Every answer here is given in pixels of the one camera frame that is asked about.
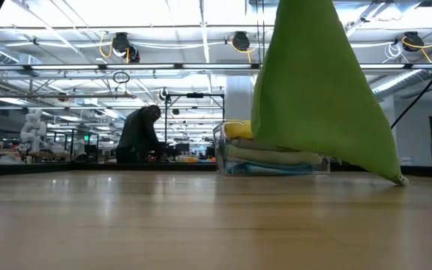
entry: folded towel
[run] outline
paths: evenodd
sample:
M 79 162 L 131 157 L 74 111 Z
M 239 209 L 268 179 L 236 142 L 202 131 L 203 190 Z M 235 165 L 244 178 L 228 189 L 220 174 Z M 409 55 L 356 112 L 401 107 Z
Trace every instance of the folded towel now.
M 314 168 L 308 163 L 298 165 L 280 165 L 260 163 L 237 157 L 228 157 L 226 173 L 230 175 L 271 174 L 271 175 L 307 175 L 314 173 Z
M 226 147 L 226 154 L 229 157 L 242 158 L 248 161 L 257 161 L 268 164 L 297 165 L 301 163 L 320 164 L 323 160 L 318 154 L 308 152 L 279 152 L 262 151 L 239 148 L 234 145 Z
M 245 139 L 245 138 L 233 139 L 231 141 L 231 145 L 241 149 L 253 149 L 253 150 L 274 151 L 274 152 L 295 152 L 295 150 L 289 148 L 271 146 L 264 142 L 259 142 L 253 139 Z

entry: yellow cable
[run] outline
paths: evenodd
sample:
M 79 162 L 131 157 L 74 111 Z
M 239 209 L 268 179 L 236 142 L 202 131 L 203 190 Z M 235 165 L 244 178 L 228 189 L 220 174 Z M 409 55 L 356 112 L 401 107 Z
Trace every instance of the yellow cable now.
M 409 47 L 416 48 L 416 49 L 427 49 L 427 48 L 431 48 L 431 47 L 432 47 L 432 44 L 431 44 L 431 45 L 427 45 L 427 46 L 416 46 L 416 45 L 409 44 L 409 43 L 407 43 L 407 42 L 405 41 L 406 38 L 407 38 L 407 37 L 403 37 L 402 42 L 403 42 L 404 45 L 407 45 L 407 46 L 409 46 Z
M 246 51 L 246 52 L 245 52 L 245 51 L 241 51 L 241 50 L 239 50 L 239 49 L 236 49 L 236 47 L 233 45 L 233 38 L 234 38 L 234 37 L 231 37 L 231 38 L 229 39 L 229 42 L 231 43 L 232 48 L 233 48 L 234 50 L 240 52 L 240 53 L 252 53 L 255 49 L 258 48 L 258 47 L 256 47 L 256 48 L 252 49 L 251 51 Z
M 426 56 L 426 59 L 432 63 L 431 58 L 429 58 L 429 55 L 426 53 L 425 49 L 421 49 L 421 51 L 423 52 L 424 56 Z
M 421 51 L 423 52 L 424 56 L 426 56 L 427 61 L 432 63 L 431 58 L 429 58 L 429 55 L 426 53 L 425 49 L 421 49 Z
M 113 38 L 111 38 L 111 44 L 109 45 L 109 55 L 105 55 L 103 52 L 103 48 L 101 47 L 101 44 L 103 43 L 103 38 L 104 38 L 104 32 L 101 34 L 101 40 L 99 41 L 99 53 L 104 57 L 104 58 L 109 58 L 111 57 L 111 55 L 113 54 Z

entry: ceiling light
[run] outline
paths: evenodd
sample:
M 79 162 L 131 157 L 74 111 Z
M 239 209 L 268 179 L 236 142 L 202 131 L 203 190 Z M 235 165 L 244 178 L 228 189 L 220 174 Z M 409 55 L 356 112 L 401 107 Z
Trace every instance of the ceiling light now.
M 251 69 L 251 64 L 183 64 L 187 69 Z
M 0 101 L 9 103 L 9 104 L 15 104 L 15 105 L 26 105 L 25 101 L 16 99 L 16 98 L 11 98 L 11 97 L 0 97 Z
M 121 107 L 112 107 L 114 110 L 138 110 L 141 109 L 141 106 L 121 106 Z
M 432 69 L 432 64 L 414 64 L 413 68 Z
M 24 108 L 23 107 L 9 107 L 9 106 L 3 107 L 3 106 L 0 106 L 0 110 L 22 110 L 22 109 L 24 109 Z
M 64 110 L 64 107 L 29 107 L 30 110 Z
M 93 107 L 85 107 L 85 106 L 78 106 L 78 107 L 70 107 L 70 110 L 97 110 L 97 109 L 104 109 L 105 107 L 99 107 L 99 106 L 93 106 Z
M 108 64 L 106 69 L 116 70 L 153 70 L 153 69 L 173 69 L 174 64 Z
M 32 69 L 39 70 L 94 70 L 98 69 L 96 64 L 65 64 L 65 65 L 32 65 Z
M 22 71 L 24 67 L 21 65 L 1 64 L 0 71 Z
M 81 118 L 77 118 L 74 116 L 59 116 L 60 119 L 68 120 L 68 121 L 80 121 Z
M 361 64 L 362 69 L 400 69 L 404 64 Z

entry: white robot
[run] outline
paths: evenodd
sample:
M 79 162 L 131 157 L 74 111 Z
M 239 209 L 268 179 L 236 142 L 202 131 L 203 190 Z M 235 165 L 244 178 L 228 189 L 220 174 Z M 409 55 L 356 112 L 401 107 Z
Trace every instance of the white robot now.
M 46 135 L 46 123 L 41 121 L 43 110 L 30 109 L 26 115 L 26 123 L 22 127 L 21 143 L 18 146 L 20 152 L 39 152 L 40 144 L 44 142 L 40 139 Z

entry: person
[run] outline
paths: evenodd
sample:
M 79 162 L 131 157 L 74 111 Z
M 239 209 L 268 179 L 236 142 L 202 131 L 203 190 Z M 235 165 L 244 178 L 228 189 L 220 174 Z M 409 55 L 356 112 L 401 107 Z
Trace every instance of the person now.
M 162 154 L 163 148 L 154 126 L 160 117 L 161 110 L 156 105 L 145 106 L 127 116 L 116 147 L 118 164 L 146 162 L 146 156 L 151 151 Z

